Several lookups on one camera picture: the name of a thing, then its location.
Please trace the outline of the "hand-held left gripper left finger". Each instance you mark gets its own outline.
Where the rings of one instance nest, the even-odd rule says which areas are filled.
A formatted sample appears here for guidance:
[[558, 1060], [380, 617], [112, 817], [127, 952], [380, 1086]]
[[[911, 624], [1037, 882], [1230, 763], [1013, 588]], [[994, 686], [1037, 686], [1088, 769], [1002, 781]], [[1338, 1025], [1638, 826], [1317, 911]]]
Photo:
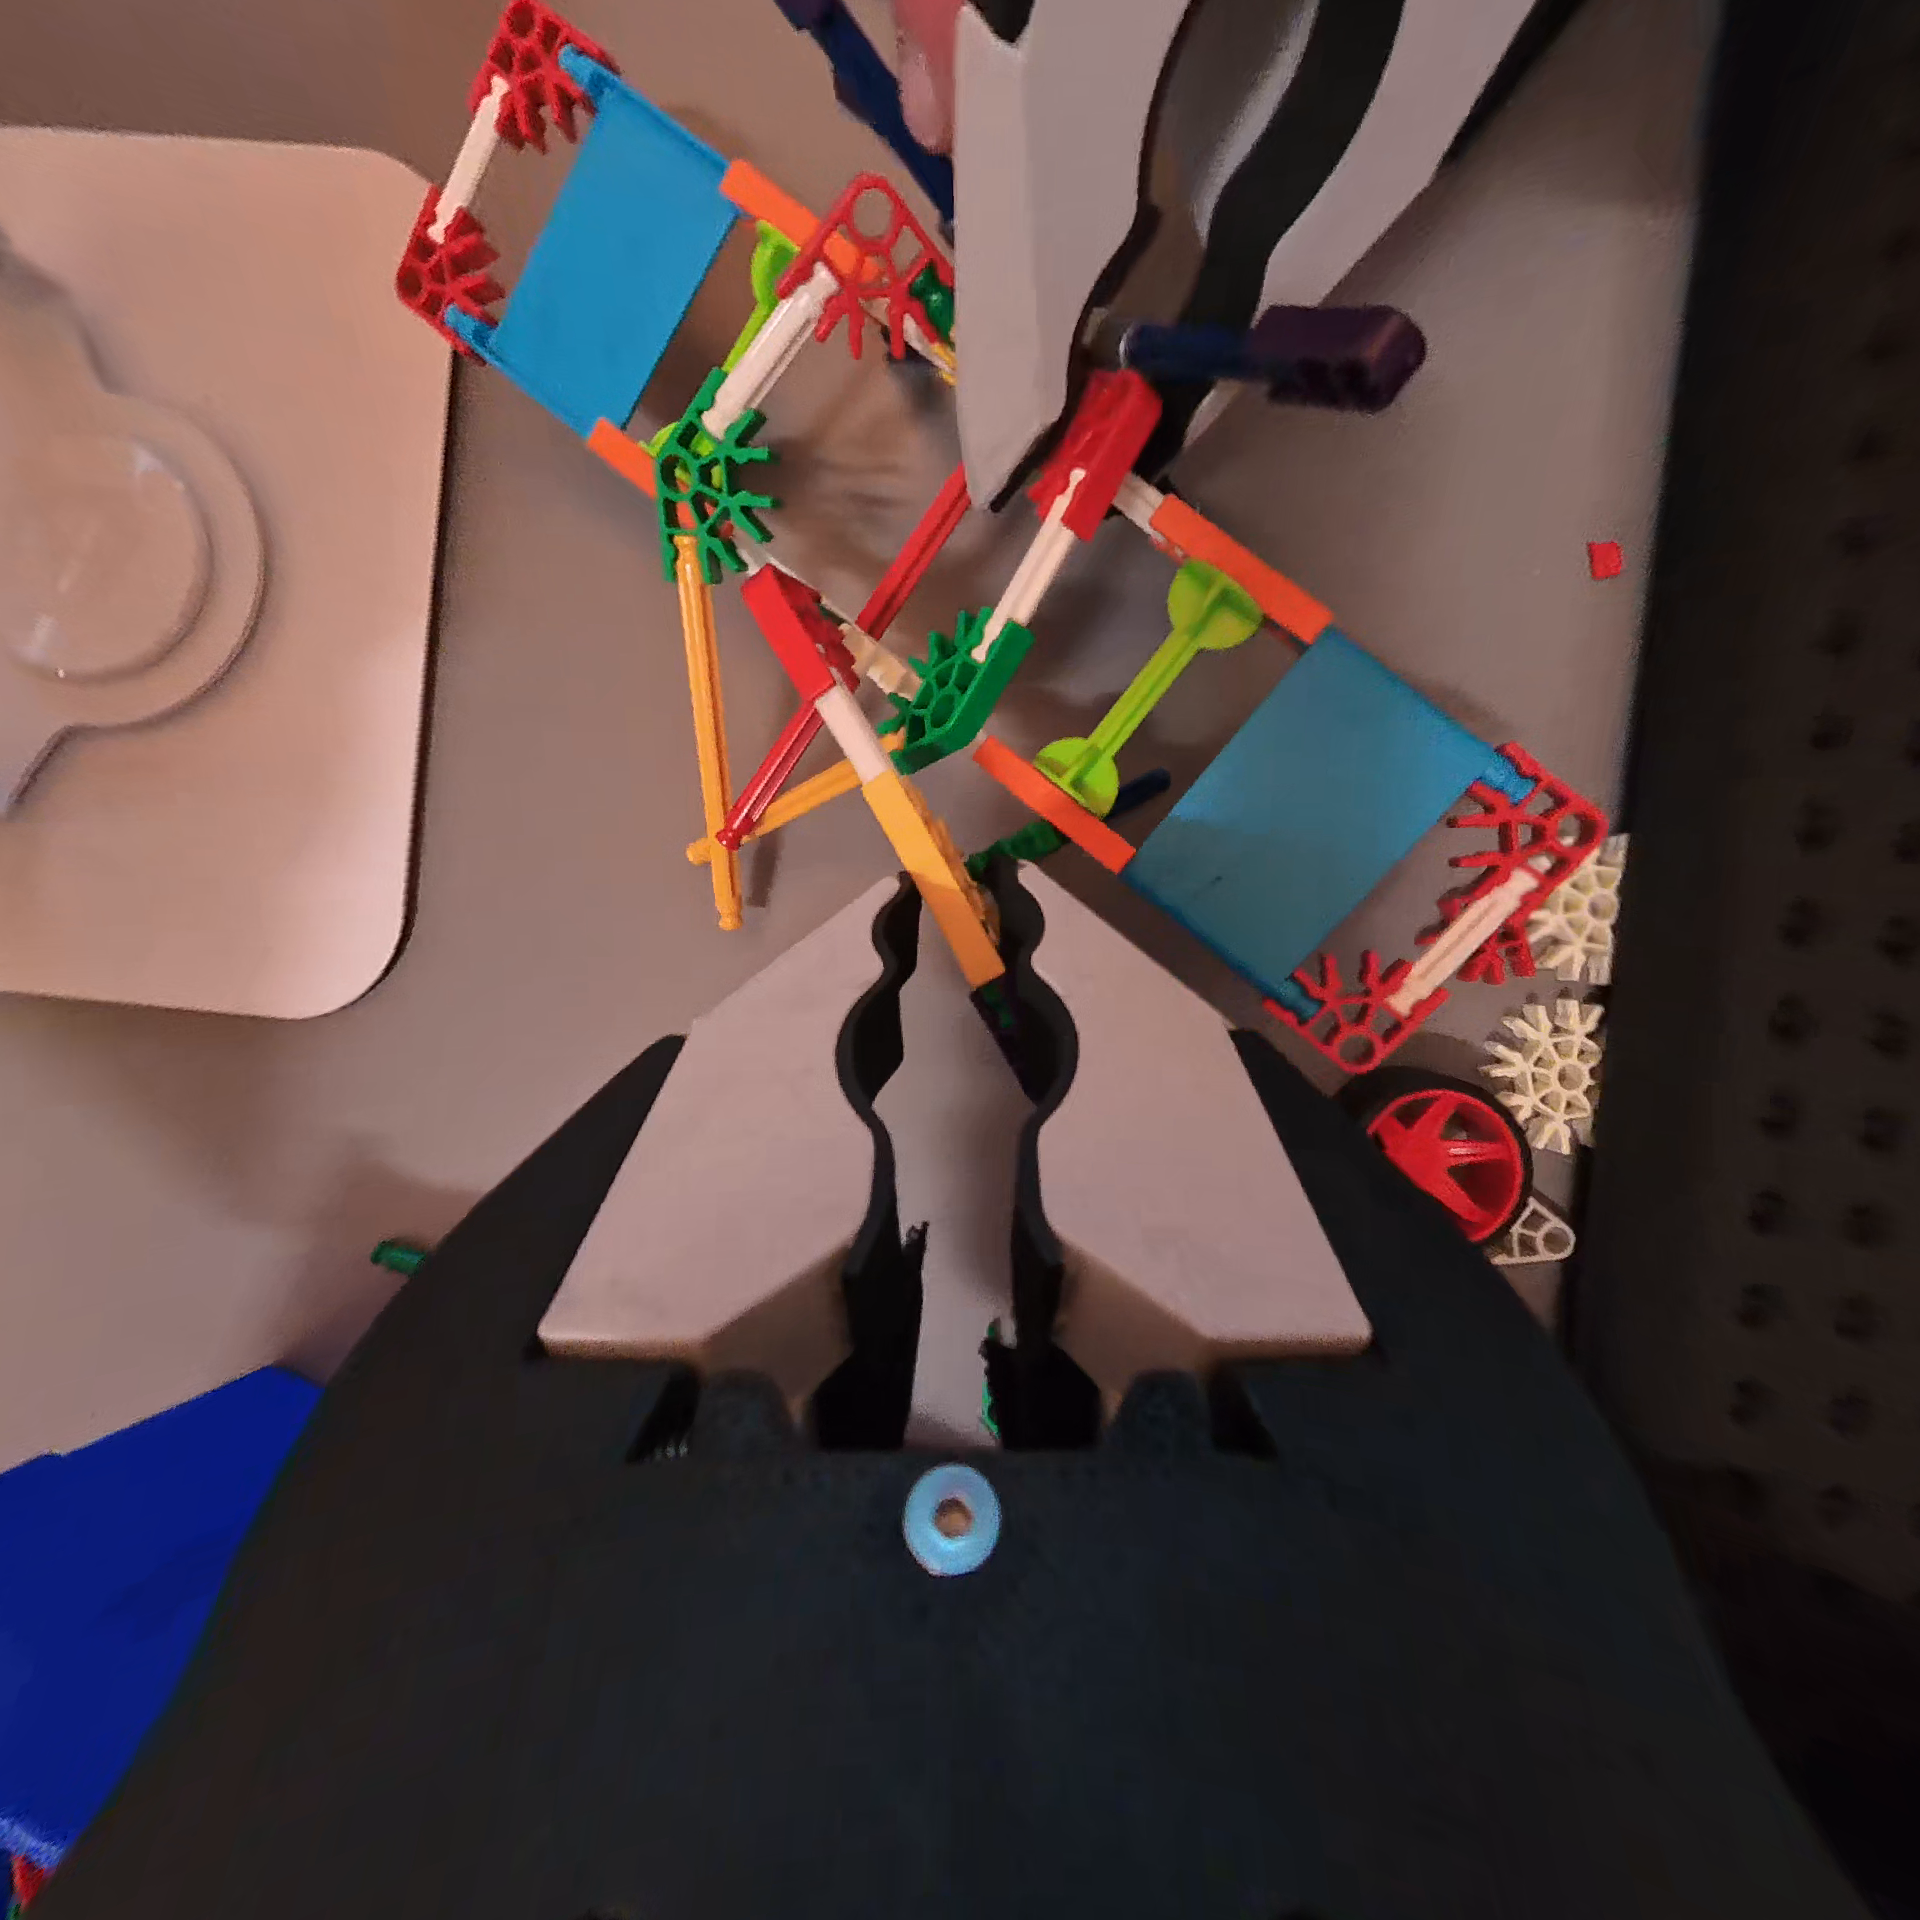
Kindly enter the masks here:
[[698, 1018], [539, 1319], [562, 1357], [767, 1380], [827, 1450], [904, 1441], [925, 1226], [875, 1110], [922, 895], [884, 879]]

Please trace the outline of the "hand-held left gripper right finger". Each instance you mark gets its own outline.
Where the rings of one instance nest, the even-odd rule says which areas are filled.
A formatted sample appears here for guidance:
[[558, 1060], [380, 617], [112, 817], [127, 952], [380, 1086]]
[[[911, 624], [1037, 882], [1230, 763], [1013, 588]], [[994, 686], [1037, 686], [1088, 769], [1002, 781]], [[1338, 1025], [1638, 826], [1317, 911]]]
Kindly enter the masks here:
[[1037, 865], [996, 857], [985, 888], [1005, 973], [979, 1018], [1026, 1099], [979, 1347], [998, 1441], [1092, 1446], [1139, 1380], [1366, 1351], [1240, 1030]]

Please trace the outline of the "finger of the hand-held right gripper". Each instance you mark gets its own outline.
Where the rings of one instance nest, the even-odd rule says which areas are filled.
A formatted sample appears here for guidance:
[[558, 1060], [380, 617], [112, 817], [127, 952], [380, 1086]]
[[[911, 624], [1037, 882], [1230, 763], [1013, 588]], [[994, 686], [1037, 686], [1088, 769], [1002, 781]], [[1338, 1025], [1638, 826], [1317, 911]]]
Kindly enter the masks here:
[[1084, 331], [1139, 239], [1188, 2], [964, 3], [954, 30], [956, 419], [999, 508], [1064, 428]]
[[1523, 2], [1207, 2], [1158, 138], [1199, 252], [1182, 325], [1316, 305], [1440, 171], [1518, 47]]

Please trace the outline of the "blue rod toy propeller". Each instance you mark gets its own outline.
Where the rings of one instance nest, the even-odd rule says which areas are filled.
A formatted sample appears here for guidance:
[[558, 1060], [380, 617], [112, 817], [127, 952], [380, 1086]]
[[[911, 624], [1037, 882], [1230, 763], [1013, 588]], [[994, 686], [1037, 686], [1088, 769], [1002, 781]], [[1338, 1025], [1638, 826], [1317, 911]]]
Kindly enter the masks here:
[[[900, 109], [900, 77], [884, 69], [846, 6], [782, 3], [782, 11], [826, 50], [842, 102], [920, 168], [923, 192], [954, 193], [951, 151], [933, 153], [914, 139]], [[1111, 290], [1128, 276], [1154, 222], [1144, 198], [1137, 239]], [[805, 341], [827, 338], [840, 323], [847, 325], [851, 347], [860, 347], [867, 323], [880, 323], [890, 347], [928, 350], [957, 382], [954, 259], [925, 238], [887, 181], [854, 180], [830, 218], [809, 222], [797, 238], [782, 235], [770, 264], [755, 262], [754, 271], [755, 318], [711, 395], [683, 419], [702, 447], [700, 477], [719, 476], [722, 453], [752, 452], [762, 400]], [[933, 720], [931, 694], [922, 686], [941, 694], [954, 681], [964, 696], [979, 696], [979, 712], [989, 712], [996, 683], [988, 672], [1013, 662], [1013, 643], [999, 631], [1032, 622], [1027, 606], [1044, 595], [1070, 539], [1089, 537], [1103, 515], [1128, 511], [1132, 498], [1146, 500], [1148, 532], [1162, 542], [1171, 537], [1170, 509], [1148, 482], [1148, 452], [1176, 401], [1205, 398], [1220, 386], [1259, 388], [1279, 404], [1375, 413], [1398, 398], [1426, 356], [1420, 327], [1392, 305], [1273, 303], [1236, 331], [1116, 316], [1103, 303], [1108, 294], [1081, 331], [1084, 380], [1065, 423], [1019, 482], [1032, 483], [1046, 532], [988, 614], [964, 667], [905, 666], [884, 648], [928, 565], [974, 506], [964, 463], [923, 509], [860, 617], [826, 614], [831, 648], [822, 659], [831, 659], [843, 680], [881, 672], [880, 681], [901, 710], [894, 731], [911, 746], [916, 761], [949, 754], [957, 742], [954, 723]]]

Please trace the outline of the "colourful construction toy airplane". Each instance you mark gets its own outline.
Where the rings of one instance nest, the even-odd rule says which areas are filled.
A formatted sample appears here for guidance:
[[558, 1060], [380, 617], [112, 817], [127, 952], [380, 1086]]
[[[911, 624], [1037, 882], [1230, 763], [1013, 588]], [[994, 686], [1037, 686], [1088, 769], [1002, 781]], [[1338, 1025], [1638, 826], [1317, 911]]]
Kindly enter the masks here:
[[[1040, 828], [996, 857], [1079, 847], [1342, 1073], [1377, 1067], [1454, 978], [1527, 973], [1526, 923], [1596, 852], [1606, 816], [1518, 746], [1456, 722], [1164, 482], [1234, 389], [1373, 412], [1228, 386], [1177, 400], [1148, 449], [1170, 537], [1148, 532], [1148, 501], [1133, 496], [1067, 539], [1030, 622], [999, 631], [1013, 662], [985, 672], [988, 712], [954, 681], [922, 683], [931, 720], [957, 734], [937, 758], [911, 758], [881, 669], [846, 680], [822, 659], [826, 614], [854, 622], [861, 610], [831, 610], [763, 553], [776, 509], [765, 404], [803, 347], [840, 334], [851, 356], [877, 341], [895, 361], [923, 361], [956, 404], [954, 373], [925, 347], [891, 347], [881, 323], [860, 347], [838, 323], [794, 354], [760, 401], [750, 452], [722, 452], [716, 480], [698, 473], [704, 449], [686, 419], [754, 323], [755, 264], [770, 265], [784, 235], [827, 220], [854, 180], [877, 177], [954, 262], [954, 193], [923, 190], [920, 165], [843, 102], [822, 44], [779, 13], [820, 47], [840, 105], [900, 160], [944, 238], [875, 171], [809, 209], [647, 100], [551, 3], [503, 3], [458, 157], [425, 190], [395, 265], [409, 311], [654, 506], [698, 760], [691, 859], [709, 872], [722, 927], [741, 923], [739, 845], [854, 791], [974, 997], [998, 987], [996, 906], [976, 875], [985, 862], [964, 862], [911, 779], [965, 756]], [[1158, 123], [1144, 195], [1149, 238], [1103, 305], [1173, 323], [1199, 244]], [[1032, 482], [996, 508], [974, 503], [881, 645], [905, 666], [964, 667], [1044, 532]]]

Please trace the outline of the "person's right hand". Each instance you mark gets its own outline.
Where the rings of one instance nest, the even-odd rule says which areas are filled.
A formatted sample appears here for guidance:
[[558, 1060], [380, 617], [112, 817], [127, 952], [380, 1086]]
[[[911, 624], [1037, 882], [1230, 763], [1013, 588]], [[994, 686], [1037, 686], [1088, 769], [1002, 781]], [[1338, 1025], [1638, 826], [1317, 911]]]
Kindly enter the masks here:
[[900, 112], [914, 139], [949, 153], [956, 113], [956, 27], [962, 2], [890, 2]]

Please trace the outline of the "red toy wheel black tyre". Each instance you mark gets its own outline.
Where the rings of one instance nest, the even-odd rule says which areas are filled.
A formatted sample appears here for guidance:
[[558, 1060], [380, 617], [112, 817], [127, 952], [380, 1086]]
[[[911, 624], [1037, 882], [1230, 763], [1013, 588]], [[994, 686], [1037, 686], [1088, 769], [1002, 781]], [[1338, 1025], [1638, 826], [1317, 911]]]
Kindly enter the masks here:
[[1522, 1215], [1531, 1148], [1487, 1092], [1447, 1071], [1387, 1065], [1349, 1077], [1334, 1101], [1466, 1242], [1485, 1248]]

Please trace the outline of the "white metal stand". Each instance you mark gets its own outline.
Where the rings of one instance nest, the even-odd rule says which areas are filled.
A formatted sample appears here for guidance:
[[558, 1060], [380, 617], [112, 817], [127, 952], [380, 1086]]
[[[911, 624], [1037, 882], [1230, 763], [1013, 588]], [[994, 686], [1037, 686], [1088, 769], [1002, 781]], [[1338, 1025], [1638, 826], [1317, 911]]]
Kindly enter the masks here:
[[449, 350], [425, 180], [4, 126], [10, 995], [308, 1020], [414, 890]]

